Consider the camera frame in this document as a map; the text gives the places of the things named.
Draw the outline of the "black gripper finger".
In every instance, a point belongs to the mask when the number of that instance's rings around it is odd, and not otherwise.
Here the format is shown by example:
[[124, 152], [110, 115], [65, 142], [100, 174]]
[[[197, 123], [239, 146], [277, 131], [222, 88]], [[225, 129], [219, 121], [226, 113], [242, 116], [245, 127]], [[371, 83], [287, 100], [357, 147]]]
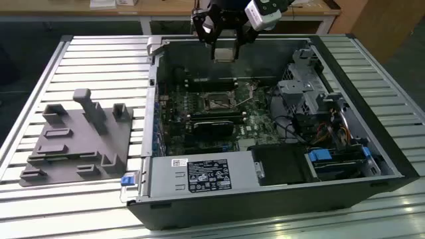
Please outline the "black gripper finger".
[[214, 60], [215, 41], [221, 33], [219, 10], [217, 4], [209, 4], [206, 9], [194, 8], [191, 11], [191, 23], [199, 42], [210, 45], [210, 59]]
[[235, 40], [233, 44], [233, 60], [238, 59], [239, 47], [246, 43], [253, 43], [257, 38], [257, 31], [250, 26], [243, 30], [243, 25], [247, 22], [247, 17], [243, 14], [231, 16], [231, 29], [235, 33]]

